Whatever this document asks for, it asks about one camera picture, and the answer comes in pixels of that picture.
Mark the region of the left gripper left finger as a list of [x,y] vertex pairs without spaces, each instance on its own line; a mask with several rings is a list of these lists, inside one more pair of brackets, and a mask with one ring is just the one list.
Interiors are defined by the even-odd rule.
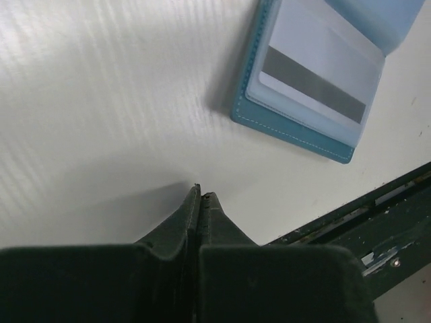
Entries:
[[4,248],[2,322],[191,322],[201,188],[132,244]]

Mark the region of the blue card holder wallet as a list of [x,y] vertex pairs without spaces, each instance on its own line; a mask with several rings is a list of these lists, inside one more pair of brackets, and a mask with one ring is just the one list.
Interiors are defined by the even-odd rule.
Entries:
[[421,1],[260,1],[234,122],[348,164]]

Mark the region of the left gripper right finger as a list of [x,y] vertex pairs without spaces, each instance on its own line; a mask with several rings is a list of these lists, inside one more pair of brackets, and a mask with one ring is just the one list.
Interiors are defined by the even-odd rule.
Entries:
[[199,322],[376,322],[358,260],[332,245],[258,246],[214,193],[199,214]]

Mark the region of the silver card with black stripe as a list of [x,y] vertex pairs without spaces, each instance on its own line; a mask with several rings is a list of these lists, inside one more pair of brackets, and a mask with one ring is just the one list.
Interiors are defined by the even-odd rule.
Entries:
[[259,83],[358,132],[383,53],[325,1],[280,1]]

